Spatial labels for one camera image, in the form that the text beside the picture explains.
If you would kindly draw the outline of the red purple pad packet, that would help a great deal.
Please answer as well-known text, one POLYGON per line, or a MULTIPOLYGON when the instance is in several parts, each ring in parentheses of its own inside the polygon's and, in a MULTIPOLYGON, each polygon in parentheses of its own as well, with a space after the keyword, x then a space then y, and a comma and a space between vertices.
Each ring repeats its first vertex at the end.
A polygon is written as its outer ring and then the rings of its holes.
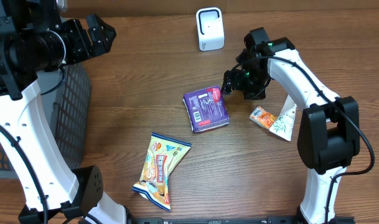
POLYGON ((186 93, 183 102, 194 133, 219 128, 230 121, 218 85, 186 93))

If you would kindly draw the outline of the small orange white tissue pack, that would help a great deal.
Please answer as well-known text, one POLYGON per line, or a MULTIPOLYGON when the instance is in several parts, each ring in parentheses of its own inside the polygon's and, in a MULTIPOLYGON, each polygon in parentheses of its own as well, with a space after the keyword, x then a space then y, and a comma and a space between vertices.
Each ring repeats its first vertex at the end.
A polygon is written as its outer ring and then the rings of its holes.
POLYGON ((249 118, 265 129, 269 129, 277 119, 275 115, 271 114, 269 111, 266 111, 261 106, 255 108, 249 118))

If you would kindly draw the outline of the white tube with gold cap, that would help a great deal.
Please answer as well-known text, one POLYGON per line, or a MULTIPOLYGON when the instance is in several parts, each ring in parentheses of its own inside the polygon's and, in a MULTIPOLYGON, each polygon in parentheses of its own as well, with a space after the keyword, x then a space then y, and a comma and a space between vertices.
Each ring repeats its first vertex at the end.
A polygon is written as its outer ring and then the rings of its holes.
POLYGON ((288 95, 279 116, 269 128, 269 131, 286 141, 291 141, 296 109, 297 105, 288 95))

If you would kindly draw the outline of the yellow snack packet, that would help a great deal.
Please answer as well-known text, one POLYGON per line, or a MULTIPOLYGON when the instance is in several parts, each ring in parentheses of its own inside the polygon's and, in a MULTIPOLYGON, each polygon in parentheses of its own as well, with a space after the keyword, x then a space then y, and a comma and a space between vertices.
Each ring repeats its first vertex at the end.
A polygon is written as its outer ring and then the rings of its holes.
POLYGON ((191 147, 189 142, 152 133, 141 176, 132 191, 169 212, 169 176, 191 147))

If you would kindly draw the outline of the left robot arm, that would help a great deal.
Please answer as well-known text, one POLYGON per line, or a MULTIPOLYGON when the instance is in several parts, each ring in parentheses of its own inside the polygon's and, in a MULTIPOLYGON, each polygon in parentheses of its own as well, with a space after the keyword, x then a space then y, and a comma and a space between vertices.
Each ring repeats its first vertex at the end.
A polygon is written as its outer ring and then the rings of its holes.
POLYGON ((0 143, 24 190, 21 223, 126 223, 126 209, 103 189, 97 166, 70 169, 47 123, 37 72, 107 54, 116 37, 99 16, 63 21, 64 1, 0 0, 0 143))

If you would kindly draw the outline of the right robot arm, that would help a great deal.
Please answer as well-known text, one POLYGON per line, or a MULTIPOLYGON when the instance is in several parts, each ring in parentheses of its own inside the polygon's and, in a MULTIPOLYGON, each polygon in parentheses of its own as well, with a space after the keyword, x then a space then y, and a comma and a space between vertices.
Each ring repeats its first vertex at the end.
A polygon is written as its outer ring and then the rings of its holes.
POLYGON ((354 223, 334 212, 338 186, 360 151, 358 104, 328 89, 308 69, 286 37, 270 40, 265 29, 249 31, 245 49, 224 74, 221 92, 240 90, 246 100, 263 100, 276 80, 302 112, 297 150, 307 167, 304 199, 294 223, 354 223))

